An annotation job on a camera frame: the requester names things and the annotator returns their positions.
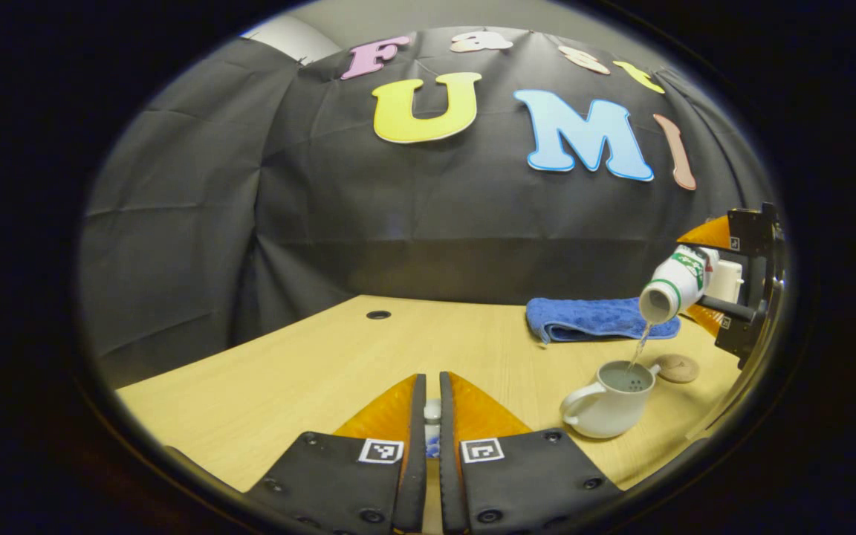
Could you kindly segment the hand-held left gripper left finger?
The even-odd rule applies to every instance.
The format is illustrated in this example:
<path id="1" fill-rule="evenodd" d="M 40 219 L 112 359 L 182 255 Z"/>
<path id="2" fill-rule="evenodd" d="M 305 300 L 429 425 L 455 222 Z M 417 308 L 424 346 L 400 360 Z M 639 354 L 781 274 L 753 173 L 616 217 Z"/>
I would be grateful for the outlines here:
<path id="1" fill-rule="evenodd" d="M 332 434 L 305 431 L 247 497 L 324 534 L 424 527 L 426 377 L 389 387 Z"/>

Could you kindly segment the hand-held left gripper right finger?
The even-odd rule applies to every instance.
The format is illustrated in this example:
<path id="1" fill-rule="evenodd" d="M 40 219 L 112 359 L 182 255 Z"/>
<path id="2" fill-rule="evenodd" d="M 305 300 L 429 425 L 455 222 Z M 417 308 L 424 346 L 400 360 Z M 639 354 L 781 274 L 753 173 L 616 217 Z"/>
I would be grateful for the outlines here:
<path id="1" fill-rule="evenodd" d="M 621 495 L 564 429 L 530 429 L 454 372 L 439 387 L 444 533 L 567 534 Z"/>

